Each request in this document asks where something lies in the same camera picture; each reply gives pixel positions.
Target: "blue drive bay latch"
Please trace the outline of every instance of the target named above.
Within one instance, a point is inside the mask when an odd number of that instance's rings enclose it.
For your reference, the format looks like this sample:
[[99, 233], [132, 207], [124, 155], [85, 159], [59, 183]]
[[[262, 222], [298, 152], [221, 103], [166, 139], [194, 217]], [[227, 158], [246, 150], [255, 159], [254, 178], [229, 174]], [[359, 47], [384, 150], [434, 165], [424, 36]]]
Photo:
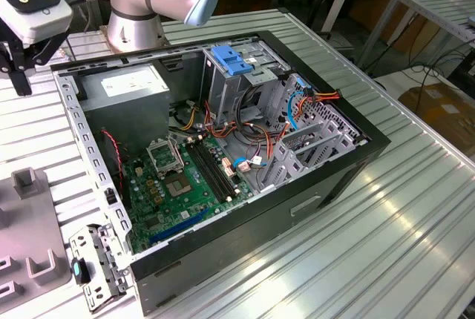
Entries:
[[219, 63], [221, 63], [232, 76], [247, 73], [254, 69], [252, 65], [245, 63], [240, 54], [230, 48], [230, 46], [212, 47], [211, 51]]

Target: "slotted aluminum table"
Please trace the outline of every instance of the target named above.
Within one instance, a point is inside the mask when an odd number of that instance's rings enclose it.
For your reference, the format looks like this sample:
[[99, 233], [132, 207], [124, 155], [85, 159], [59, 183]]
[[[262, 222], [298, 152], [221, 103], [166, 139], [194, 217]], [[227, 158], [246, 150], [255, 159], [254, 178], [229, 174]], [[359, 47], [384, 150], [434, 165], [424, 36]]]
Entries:
[[[399, 3], [409, 7], [409, 11], [402, 18], [401, 23], [389, 39], [389, 45], [401, 34], [404, 27], [412, 19], [414, 13], [418, 13], [426, 19], [431, 20], [434, 24], [439, 25], [447, 32], [447, 36], [453, 35], [462, 42], [473, 42], [475, 40], [475, 28], [468, 24], [468, 18], [475, 16], [475, 0], [390, 0], [386, 10], [383, 12], [363, 47], [363, 51], [357, 61], [359, 67], [366, 62], [374, 44]], [[446, 42], [447, 39], [443, 39], [441, 47], [443, 47]]]
[[[151, 318], [457, 318], [475, 295], [475, 165], [292, 15], [269, 10], [165, 25], [172, 43], [271, 30], [390, 139], [331, 205], [175, 298]], [[78, 59], [108, 54], [100, 32], [69, 38]], [[102, 215], [51, 74], [18, 98], [0, 84], [0, 176], [47, 172], [65, 243]], [[129, 290], [99, 312], [138, 318]], [[3, 318], [87, 318], [69, 284]]]

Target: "ram slot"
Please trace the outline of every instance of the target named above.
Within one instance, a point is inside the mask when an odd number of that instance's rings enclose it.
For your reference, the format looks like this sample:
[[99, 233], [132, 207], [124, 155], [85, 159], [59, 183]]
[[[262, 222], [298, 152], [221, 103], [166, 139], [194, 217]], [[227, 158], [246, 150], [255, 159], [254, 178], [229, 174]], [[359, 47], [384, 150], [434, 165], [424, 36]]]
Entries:
[[211, 154], [202, 144], [189, 145], [187, 146], [187, 150], [196, 164], [198, 171], [203, 175], [205, 181], [220, 203], [226, 202], [226, 198], [228, 197], [235, 196], [233, 187], [231, 187], [220, 168], [216, 165]]
[[208, 186], [211, 188], [214, 196], [218, 199], [220, 203], [226, 199], [226, 195], [223, 192], [222, 188], [219, 186], [219, 182], [213, 177], [213, 174], [210, 172], [209, 167], [206, 164], [206, 161], [201, 157], [200, 153], [197, 151], [196, 146], [193, 145], [188, 148], [188, 153], [193, 159], [194, 164], [197, 166], [198, 171], [203, 175]]

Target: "green motherboard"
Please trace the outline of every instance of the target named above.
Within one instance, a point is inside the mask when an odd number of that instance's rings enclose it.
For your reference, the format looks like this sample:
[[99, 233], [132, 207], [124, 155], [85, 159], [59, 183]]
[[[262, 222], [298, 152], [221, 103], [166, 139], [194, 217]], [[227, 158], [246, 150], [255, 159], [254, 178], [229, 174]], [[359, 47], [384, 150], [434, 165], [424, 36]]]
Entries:
[[[203, 145], [224, 173], [221, 159], [225, 156], [216, 140], [207, 138], [203, 140]], [[158, 239], [164, 240], [253, 196], [246, 182], [235, 175], [229, 179], [229, 184], [238, 190], [235, 197], [230, 202], [220, 203], [189, 155], [186, 145], [178, 145], [177, 149], [183, 160], [183, 171], [172, 171], [164, 177], [158, 176], [146, 152], [125, 164], [131, 198], [131, 208], [128, 209], [132, 222], [130, 240], [134, 253], [144, 251]], [[152, 154], [156, 165], [163, 166], [172, 161], [166, 149], [162, 152], [154, 150]]]

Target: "cardboard box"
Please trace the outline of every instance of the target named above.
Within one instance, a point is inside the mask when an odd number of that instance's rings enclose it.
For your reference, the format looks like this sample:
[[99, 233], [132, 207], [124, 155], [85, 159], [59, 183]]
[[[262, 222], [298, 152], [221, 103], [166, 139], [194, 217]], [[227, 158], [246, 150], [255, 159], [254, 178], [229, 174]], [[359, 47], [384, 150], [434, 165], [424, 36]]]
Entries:
[[[399, 101], [415, 112], [420, 87]], [[417, 115], [466, 156], [475, 155], [475, 101], [444, 83], [424, 86]]]

